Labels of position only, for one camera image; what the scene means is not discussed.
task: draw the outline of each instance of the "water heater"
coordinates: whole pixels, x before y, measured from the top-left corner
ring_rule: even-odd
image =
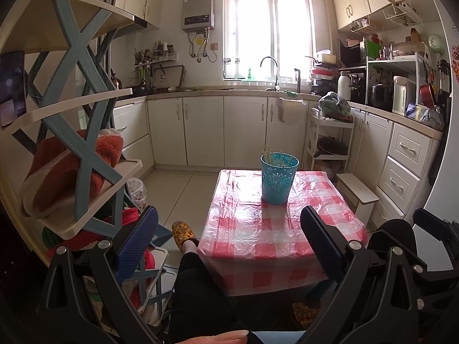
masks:
[[[203,31],[213,24],[213,0],[183,0],[182,29],[185,32]]]

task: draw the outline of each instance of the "red and white tablecloth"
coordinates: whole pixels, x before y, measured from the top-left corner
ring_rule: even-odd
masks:
[[[222,170],[198,253],[228,295],[260,294],[326,279],[300,226],[311,205],[347,240],[367,242],[365,225],[325,172],[297,172],[285,205],[261,199],[261,171]]]

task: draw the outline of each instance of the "window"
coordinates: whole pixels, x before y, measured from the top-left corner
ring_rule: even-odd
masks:
[[[224,77],[249,81],[296,83],[295,68],[309,76],[312,55],[308,0],[226,0]]]

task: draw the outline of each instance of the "sticker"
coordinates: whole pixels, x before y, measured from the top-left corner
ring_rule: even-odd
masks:
[[[456,81],[459,82],[459,46],[453,46],[453,53],[451,57],[453,58],[451,66],[456,76]]]
[[[455,38],[459,38],[459,30],[457,29],[456,25],[453,23],[453,36]]]

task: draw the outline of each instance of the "tap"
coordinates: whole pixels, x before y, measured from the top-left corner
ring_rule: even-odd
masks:
[[[271,60],[275,63],[275,65],[276,65],[276,85],[274,86],[274,89],[268,88],[268,89],[266,89],[266,90],[279,91],[279,90],[281,90],[281,87],[279,86],[279,65],[277,64],[277,61],[276,61],[273,57],[271,57],[270,55],[268,55],[268,56],[264,57],[264,58],[261,60],[261,62],[260,62],[260,67],[261,67],[262,64],[263,64],[263,61],[264,61],[265,59],[267,59],[267,58],[271,59]]]
[[[300,94],[301,93],[301,71],[298,68],[295,68],[294,70],[295,70],[295,72],[298,72],[298,76],[297,76],[297,93]]]

